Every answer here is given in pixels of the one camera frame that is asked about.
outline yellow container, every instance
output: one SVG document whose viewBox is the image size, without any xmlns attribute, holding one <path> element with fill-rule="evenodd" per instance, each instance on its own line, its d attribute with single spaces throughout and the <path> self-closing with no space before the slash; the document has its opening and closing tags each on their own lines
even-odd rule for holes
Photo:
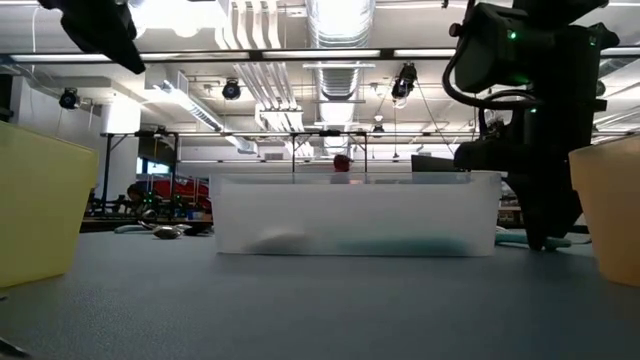
<svg viewBox="0 0 640 360">
<path fill-rule="evenodd" d="M 640 136 L 573 151 L 569 160 L 600 272 L 640 286 Z"/>
<path fill-rule="evenodd" d="M 69 269 L 97 171 L 92 150 L 0 122 L 0 288 Z"/>
</svg>

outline tabletop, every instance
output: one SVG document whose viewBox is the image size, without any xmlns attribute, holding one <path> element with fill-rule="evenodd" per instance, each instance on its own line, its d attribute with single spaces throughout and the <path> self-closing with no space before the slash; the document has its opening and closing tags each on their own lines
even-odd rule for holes
<svg viewBox="0 0 640 360">
<path fill-rule="evenodd" d="M 6 291 L 0 337 L 36 359 L 639 359 L 640 289 L 577 253 L 216 255 L 210 237 L 83 234 L 67 275 Z"/>
</svg>

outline ductwork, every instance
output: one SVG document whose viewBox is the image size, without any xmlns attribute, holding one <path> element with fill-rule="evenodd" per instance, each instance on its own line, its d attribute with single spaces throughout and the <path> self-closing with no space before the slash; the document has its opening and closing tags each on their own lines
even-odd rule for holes
<svg viewBox="0 0 640 360">
<path fill-rule="evenodd" d="M 307 0 L 307 19 L 314 48 L 363 48 L 368 45 L 375 0 Z M 317 69 L 319 100 L 353 100 L 360 83 L 360 69 Z M 320 117 L 345 126 L 353 119 L 352 103 L 320 104 Z M 338 153 L 346 139 L 327 138 L 325 148 Z"/>
</svg>

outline plastic container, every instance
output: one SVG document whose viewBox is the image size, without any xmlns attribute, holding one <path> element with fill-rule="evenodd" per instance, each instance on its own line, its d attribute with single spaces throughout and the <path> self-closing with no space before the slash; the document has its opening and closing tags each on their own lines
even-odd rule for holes
<svg viewBox="0 0 640 360">
<path fill-rule="evenodd" d="M 209 188 L 222 253 L 488 256 L 501 180 L 497 173 L 238 174 L 212 176 Z"/>
<path fill-rule="evenodd" d="M 0 122 L 0 287 L 71 266 L 98 156 Z"/>
<path fill-rule="evenodd" d="M 640 286 L 640 136 L 569 154 L 600 272 Z"/>
</svg>

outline person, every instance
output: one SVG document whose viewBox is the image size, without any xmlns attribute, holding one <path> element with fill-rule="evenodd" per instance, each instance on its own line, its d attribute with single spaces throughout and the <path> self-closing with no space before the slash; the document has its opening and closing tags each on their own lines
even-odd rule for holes
<svg viewBox="0 0 640 360">
<path fill-rule="evenodd" d="M 145 210 L 144 192 L 140 190 L 138 185 L 132 184 L 127 188 L 127 196 L 131 200 L 131 212 L 136 215 L 142 215 Z"/>
<path fill-rule="evenodd" d="M 332 184 L 350 184 L 349 170 L 351 169 L 351 159 L 346 155 L 336 155 L 333 158 L 333 171 L 336 173 L 331 177 Z"/>
</svg>

